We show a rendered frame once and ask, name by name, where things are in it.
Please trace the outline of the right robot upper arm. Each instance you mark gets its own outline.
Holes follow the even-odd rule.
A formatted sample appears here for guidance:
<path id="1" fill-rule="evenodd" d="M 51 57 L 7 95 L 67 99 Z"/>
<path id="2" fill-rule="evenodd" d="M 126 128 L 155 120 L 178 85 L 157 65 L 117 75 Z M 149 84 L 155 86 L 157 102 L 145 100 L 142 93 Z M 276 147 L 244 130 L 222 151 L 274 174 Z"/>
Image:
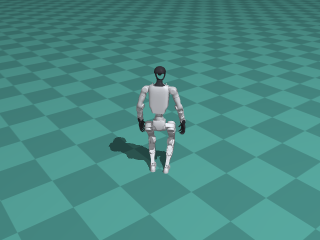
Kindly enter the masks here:
<path id="1" fill-rule="evenodd" d="M 168 89 L 169 89 L 169 93 L 172 95 L 172 98 L 173 98 L 173 100 L 175 102 L 175 106 L 174 106 L 175 109 L 177 111 L 183 109 L 182 105 L 181 105 L 181 100 L 180 100 L 177 88 L 174 87 L 174 86 L 169 86 Z"/>

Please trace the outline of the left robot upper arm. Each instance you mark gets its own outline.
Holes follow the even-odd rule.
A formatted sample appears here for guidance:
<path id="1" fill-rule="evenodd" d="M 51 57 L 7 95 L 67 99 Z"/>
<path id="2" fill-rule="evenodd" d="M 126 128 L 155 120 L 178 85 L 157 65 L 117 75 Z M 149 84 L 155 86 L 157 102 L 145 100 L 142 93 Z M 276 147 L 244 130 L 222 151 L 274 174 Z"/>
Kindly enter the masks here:
<path id="1" fill-rule="evenodd" d="M 137 107 L 139 109 L 143 109 L 145 107 L 145 104 L 143 103 L 147 94 L 149 92 L 149 85 L 145 85 L 143 86 L 143 88 L 141 89 L 141 92 L 140 92 L 140 95 L 139 95 L 139 98 L 138 98 L 138 103 L 137 103 Z"/>

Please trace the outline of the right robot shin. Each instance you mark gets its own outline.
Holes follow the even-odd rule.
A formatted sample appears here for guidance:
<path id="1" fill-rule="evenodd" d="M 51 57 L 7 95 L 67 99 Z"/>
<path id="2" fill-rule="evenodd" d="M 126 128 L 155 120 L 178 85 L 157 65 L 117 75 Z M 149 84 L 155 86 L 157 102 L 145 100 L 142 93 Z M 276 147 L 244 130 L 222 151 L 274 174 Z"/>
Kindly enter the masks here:
<path id="1" fill-rule="evenodd" d="M 170 160 L 171 160 L 171 157 L 172 157 L 173 151 L 174 151 L 174 145 L 175 145 L 175 138 L 173 138 L 173 140 L 172 140 L 172 145 L 167 145 L 165 168 L 166 168 L 166 166 L 167 166 L 167 168 L 169 168 Z"/>

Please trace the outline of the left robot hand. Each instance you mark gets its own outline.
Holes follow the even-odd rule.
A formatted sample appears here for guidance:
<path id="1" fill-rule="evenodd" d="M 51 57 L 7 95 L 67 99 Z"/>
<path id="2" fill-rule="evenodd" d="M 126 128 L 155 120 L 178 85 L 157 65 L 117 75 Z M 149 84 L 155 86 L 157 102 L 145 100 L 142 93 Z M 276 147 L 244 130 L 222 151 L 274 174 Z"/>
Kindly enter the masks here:
<path id="1" fill-rule="evenodd" d="M 138 122 L 139 122 L 139 129 L 142 131 L 142 132 L 145 132 L 145 125 L 144 125 L 144 119 L 141 121 L 140 118 L 138 118 Z"/>

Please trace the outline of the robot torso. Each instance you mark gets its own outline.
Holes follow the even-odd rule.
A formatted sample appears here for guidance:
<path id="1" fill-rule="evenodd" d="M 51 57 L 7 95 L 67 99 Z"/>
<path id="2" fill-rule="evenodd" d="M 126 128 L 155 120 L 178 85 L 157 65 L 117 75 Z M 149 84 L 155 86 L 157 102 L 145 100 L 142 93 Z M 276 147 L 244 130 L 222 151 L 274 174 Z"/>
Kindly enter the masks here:
<path id="1" fill-rule="evenodd" d="M 148 89 L 149 107 L 151 112 L 155 114 L 152 121 L 153 130 L 160 132 L 166 130 L 166 119 L 163 114 L 169 106 L 169 85 L 163 83 L 165 86 L 155 86 L 154 84 L 152 82 Z"/>

